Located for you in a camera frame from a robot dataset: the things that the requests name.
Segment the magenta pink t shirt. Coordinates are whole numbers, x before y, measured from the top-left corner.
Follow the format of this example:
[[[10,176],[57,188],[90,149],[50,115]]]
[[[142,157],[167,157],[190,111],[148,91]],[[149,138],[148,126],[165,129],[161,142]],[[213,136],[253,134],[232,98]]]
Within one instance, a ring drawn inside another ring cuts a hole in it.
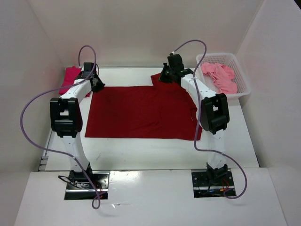
[[[64,80],[63,80],[63,84],[62,87],[65,86],[70,86],[72,84],[74,84],[75,78],[79,75],[79,73],[81,72],[81,69],[78,67],[67,67],[65,70],[65,76],[64,76]],[[60,89],[59,90],[59,95],[63,95],[65,94],[67,91],[69,90],[69,88],[64,88],[64,89]],[[90,97],[91,92],[86,94],[86,97]]]

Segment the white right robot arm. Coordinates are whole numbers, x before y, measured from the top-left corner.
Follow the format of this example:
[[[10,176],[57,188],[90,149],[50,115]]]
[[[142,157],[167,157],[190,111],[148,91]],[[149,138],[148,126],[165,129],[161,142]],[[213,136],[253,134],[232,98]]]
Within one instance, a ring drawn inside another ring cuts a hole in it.
[[[218,94],[196,78],[191,69],[185,69],[182,57],[171,53],[163,63],[159,81],[177,83],[186,90],[197,106],[197,129],[202,128],[208,136],[209,152],[206,163],[208,185],[219,184],[227,174],[228,165],[222,155],[225,151],[224,134],[230,121],[228,101],[225,94]]]

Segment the light pink t shirt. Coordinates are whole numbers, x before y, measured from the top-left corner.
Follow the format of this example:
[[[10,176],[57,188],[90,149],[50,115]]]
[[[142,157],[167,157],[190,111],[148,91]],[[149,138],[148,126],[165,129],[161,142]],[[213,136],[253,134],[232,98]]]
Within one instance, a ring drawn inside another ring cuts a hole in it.
[[[201,66],[204,75],[209,76],[213,84],[218,88],[219,93],[236,94],[237,84],[232,80],[235,78],[235,72],[230,67],[219,63],[205,62]]]

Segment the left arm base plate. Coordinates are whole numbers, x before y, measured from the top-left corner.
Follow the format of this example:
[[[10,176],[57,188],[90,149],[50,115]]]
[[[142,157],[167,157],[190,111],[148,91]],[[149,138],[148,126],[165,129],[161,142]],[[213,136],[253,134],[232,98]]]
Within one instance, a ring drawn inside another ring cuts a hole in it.
[[[93,200],[96,197],[95,189],[85,178],[84,175],[79,179],[71,176],[71,173],[66,176],[58,176],[66,183],[65,200]],[[108,199],[108,188],[110,172],[108,171],[93,171],[91,180],[100,194],[101,200]]]

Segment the dark red t shirt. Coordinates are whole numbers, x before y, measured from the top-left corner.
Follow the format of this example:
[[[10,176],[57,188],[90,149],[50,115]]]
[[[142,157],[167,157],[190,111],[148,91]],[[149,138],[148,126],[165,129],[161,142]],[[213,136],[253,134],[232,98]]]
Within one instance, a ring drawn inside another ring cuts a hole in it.
[[[85,136],[88,138],[159,138],[192,141],[197,107],[177,83],[151,86],[105,87],[92,95]]]

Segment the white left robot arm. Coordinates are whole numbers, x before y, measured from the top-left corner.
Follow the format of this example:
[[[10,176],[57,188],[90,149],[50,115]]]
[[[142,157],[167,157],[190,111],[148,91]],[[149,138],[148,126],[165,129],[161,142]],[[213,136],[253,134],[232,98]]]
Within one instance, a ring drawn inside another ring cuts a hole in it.
[[[98,65],[94,63],[84,63],[82,68],[67,68],[59,91],[60,97],[50,100],[51,129],[61,138],[67,154],[72,158],[69,176],[59,178],[77,189],[87,189],[94,182],[81,142],[83,119],[79,104],[90,92],[104,88],[98,72]]]

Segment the white plastic basket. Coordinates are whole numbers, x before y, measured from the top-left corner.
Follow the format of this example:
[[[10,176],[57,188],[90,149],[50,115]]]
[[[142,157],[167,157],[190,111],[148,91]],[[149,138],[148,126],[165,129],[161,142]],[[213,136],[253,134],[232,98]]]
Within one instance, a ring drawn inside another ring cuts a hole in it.
[[[203,63],[210,63],[210,64],[219,63],[228,66],[234,71],[235,77],[232,81],[236,83],[238,90],[236,94],[227,94],[226,96],[228,99],[239,99],[240,97],[249,95],[251,93],[249,82],[234,54],[206,53],[203,61],[201,62],[200,66],[197,69],[196,76],[211,90],[218,92],[218,88],[214,85],[213,79],[210,78],[208,75],[203,74],[203,71],[201,69],[201,65]]]

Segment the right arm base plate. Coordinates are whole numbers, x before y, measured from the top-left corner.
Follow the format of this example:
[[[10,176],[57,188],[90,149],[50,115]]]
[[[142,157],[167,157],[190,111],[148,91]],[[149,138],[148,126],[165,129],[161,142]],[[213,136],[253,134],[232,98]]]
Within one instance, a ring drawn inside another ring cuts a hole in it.
[[[194,198],[223,197],[224,192],[229,197],[236,196],[234,181],[231,171],[221,179],[210,182],[205,170],[191,172]]]

